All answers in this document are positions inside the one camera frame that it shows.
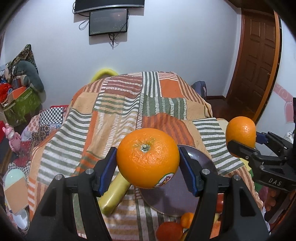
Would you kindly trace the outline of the yellow sugarcane piece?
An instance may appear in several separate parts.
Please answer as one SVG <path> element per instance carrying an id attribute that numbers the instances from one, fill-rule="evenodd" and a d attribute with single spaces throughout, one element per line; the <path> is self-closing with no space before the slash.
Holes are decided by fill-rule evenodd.
<path id="1" fill-rule="evenodd" d="M 98 199 L 101 213 L 105 216 L 111 215 L 122 201 L 130 186 L 131 184 L 119 172 L 112 180 L 107 192 Z"/>

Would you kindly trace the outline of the large orange with sticker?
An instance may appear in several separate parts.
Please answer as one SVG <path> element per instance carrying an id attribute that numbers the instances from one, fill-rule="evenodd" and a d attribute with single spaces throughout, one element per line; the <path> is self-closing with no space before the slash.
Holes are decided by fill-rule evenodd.
<path id="1" fill-rule="evenodd" d="M 121 175 L 142 189 L 166 185 L 177 172 L 180 154 L 177 143 L 167 133 L 142 128 L 120 142 L 116 161 Z"/>

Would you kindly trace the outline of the small tangerine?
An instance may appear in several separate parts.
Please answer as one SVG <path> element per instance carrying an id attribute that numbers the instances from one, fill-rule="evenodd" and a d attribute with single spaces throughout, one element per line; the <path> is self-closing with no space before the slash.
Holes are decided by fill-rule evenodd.
<path id="1" fill-rule="evenodd" d="M 191 213 L 191 212 L 184 213 L 181 216 L 180 225 L 185 229 L 189 229 L 193 221 L 193 218 L 194 218 L 194 213 Z"/>

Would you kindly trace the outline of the dark purple plate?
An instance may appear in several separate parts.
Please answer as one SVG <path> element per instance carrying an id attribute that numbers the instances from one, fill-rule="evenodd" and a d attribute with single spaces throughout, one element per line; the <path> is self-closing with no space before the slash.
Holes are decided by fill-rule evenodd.
<path id="1" fill-rule="evenodd" d="M 163 186 L 140 189 L 144 201 L 158 213 L 179 217 L 196 211 L 199 196 L 204 190 L 201 171 L 217 174 L 213 162 L 200 150 L 178 145 L 180 163 L 177 172 Z"/>

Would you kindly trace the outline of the red tomato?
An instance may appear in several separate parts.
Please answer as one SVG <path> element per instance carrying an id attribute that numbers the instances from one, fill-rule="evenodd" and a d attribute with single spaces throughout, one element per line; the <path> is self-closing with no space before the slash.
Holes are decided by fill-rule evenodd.
<path id="1" fill-rule="evenodd" d="M 183 236 L 183 227 L 176 222 L 164 222 L 157 231 L 156 238 L 160 241 L 180 240 Z"/>

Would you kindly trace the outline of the brown wooden door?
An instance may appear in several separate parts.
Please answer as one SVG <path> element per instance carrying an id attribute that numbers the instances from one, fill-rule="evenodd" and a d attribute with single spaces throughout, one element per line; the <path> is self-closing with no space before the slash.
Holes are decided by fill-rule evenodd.
<path id="1" fill-rule="evenodd" d="M 280 48 L 278 14 L 243 9 L 238 55 L 226 96 L 236 115 L 258 122 L 275 84 Z"/>

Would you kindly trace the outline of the pink toy figure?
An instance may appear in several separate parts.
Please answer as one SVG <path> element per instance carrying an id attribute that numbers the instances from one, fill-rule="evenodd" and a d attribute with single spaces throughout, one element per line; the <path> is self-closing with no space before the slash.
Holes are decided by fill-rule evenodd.
<path id="1" fill-rule="evenodd" d="M 17 133 L 14 130 L 14 128 L 8 123 L 5 123 L 5 126 L 3 127 L 3 132 L 9 141 L 11 150 L 18 154 L 20 152 L 21 141 L 22 141 L 20 134 Z"/>

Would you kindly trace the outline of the checkered patchwork quilt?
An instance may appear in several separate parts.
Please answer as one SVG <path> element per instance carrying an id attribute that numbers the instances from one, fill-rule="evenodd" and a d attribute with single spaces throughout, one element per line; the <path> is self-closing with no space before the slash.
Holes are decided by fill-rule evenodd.
<path id="1" fill-rule="evenodd" d="M 20 153 L 12 154 L 13 161 L 8 164 L 8 172 L 13 169 L 20 169 L 25 177 L 28 177 L 33 150 L 62 126 L 67 109 L 67 105 L 54 105 L 40 111 L 31 118 L 28 125 L 20 132 Z"/>

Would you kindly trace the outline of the striped patchwork blanket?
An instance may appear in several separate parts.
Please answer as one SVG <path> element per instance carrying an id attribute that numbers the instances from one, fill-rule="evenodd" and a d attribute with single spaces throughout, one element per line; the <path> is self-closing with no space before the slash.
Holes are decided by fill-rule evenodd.
<path id="1" fill-rule="evenodd" d="M 246 166 L 227 151 L 210 104 L 176 73 L 151 71 L 100 79 L 74 95 L 62 126 L 33 150 L 30 215 L 56 174 L 69 177 L 93 167 L 140 128 L 157 128 L 178 144 L 197 148 L 221 175 L 242 175 L 258 206 L 263 206 Z"/>

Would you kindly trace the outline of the green storage box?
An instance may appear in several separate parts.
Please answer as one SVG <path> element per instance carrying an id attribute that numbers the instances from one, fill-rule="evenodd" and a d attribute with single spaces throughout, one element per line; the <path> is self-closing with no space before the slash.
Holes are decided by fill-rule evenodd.
<path id="1" fill-rule="evenodd" d="M 42 108 L 39 95 L 31 88 L 27 88 L 11 103 L 1 105 L 6 121 L 16 127 L 28 121 L 33 114 Z"/>

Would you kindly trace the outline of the yellow curved pillow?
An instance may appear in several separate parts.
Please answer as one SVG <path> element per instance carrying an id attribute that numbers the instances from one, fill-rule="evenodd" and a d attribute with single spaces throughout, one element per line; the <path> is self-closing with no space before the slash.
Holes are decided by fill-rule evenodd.
<path id="1" fill-rule="evenodd" d="M 95 73 L 95 75 L 92 77 L 92 80 L 90 82 L 93 83 L 93 82 L 99 80 L 100 78 L 102 78 L 103 76 L 116 76 L 116 75 L 118 75 L 118 73 L 115 72 L 114 70 L 109 69 L 109 68 L 104 68 L 104 69 L 97 71 Z"/>

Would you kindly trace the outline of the small wall monitor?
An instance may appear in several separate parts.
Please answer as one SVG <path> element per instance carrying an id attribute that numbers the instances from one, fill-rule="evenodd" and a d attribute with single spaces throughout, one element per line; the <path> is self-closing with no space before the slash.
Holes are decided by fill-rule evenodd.
<path id="1" fill-rule="evenodd" d="M 125 8 L 101 9 L 89 14 L 89 36 L 125 33 L 129 11 Z"/>

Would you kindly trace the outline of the large black wall television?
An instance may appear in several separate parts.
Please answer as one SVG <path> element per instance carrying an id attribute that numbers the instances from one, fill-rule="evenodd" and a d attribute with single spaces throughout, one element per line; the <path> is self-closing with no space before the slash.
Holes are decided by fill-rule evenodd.
<path id="1" fill-rule="evenodd" d="M 143 8 L 145 0 L 76 0 L 74 13 L 82 13 L 105 8 Z"/>

